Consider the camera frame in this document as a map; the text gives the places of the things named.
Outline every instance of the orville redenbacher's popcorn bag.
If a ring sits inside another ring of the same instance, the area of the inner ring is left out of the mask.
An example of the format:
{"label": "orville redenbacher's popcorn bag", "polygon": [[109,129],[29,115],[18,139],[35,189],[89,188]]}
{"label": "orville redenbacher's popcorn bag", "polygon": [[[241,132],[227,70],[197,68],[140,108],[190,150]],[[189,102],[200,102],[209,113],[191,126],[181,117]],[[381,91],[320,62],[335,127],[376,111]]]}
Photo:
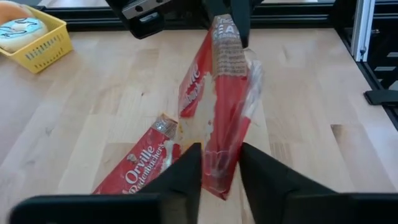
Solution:
{"label": "orville redenbacher's popcorn bag", "polygon": [[159,116],[94,194],[133,194],[158,177],[181,155],[173,142],[176,128],[177,122]]}
{"label": "orville redenbacher's popcorn bag", "polygon": [[262,86],[262,67],[242,48],[231,16],[216,16],[178,96],[176,142],[202,145],[202,187],[226,199]]}

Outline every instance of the plastic bag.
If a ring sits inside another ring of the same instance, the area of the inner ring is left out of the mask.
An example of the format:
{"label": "plastic bag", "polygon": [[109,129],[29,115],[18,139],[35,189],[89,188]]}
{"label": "plastic bag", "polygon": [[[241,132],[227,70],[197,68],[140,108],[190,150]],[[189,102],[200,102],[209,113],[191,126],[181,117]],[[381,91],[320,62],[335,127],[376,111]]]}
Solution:
{"label": "plastic bag", "polygon": [[176,143],[182,151],[201,143],[202,187],[224,200],[261,93],[254,56],[231,16],[216,16],[179,89]]}
{"label": "plastic bag", "polygon": [[176,121],[159,116],[94,194],[134,194],[158,177],[181,155],[173,141],[176,128]]}

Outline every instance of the wooden tabletop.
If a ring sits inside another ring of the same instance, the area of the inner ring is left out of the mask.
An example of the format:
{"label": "wooden tabletop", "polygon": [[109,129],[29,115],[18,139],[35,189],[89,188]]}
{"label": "wooden tabletop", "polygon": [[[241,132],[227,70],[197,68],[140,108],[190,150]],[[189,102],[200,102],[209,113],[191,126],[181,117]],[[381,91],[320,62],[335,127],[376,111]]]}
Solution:
{"label": "wooden tabletop", "polygon": [[[0,218],[42,194],[89,194],[161,112],[205,31],[71,33],[75,51],[33,75],[0,57]],[[246,142],[339,192],[398,189],[398,133],[333,29],[253,30],[266,70]],[[202,192],[199,223],[252,223],[239,178]]]}

